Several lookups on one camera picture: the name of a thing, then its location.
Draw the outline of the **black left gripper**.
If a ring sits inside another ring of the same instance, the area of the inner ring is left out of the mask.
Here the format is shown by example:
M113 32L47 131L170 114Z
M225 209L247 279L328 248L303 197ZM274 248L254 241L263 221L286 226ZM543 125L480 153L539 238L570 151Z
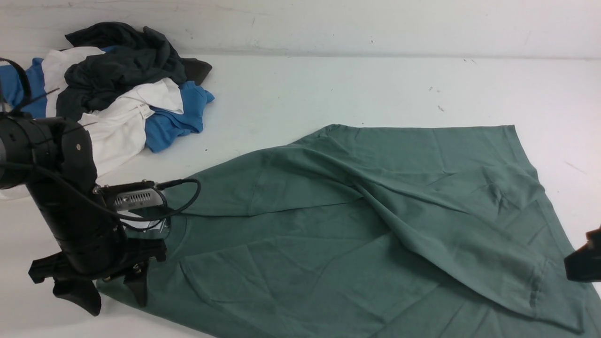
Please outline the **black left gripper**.
M72 302L92 316L101 311L101 296L93 280L125 274L139 307L148 302L148 260L164 261L167 246L162 239L125 239L120 242L94 243L84 248L66 248L48 257L34 260L28 274L34 283L54 278L55 297Z

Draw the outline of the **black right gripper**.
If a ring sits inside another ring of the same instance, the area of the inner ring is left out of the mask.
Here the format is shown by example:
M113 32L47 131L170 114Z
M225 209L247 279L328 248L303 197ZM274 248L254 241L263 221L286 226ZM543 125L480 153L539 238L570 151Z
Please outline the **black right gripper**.
M581 283L601 281L601 230L586 233L586 244L564 259L568 280Z

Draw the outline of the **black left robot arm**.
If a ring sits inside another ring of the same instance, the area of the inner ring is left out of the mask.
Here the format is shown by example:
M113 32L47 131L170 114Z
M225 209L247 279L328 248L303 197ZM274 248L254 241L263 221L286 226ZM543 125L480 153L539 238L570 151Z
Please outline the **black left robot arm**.
M97 188L92 141L64 118L1 116L1 188L25 186L60 251L34 260L33 283L54 281L55 297L93 316L101 310L96 281L123 278L139 307L148 303L149 261L163 261L161 239L129 238L122 216Z

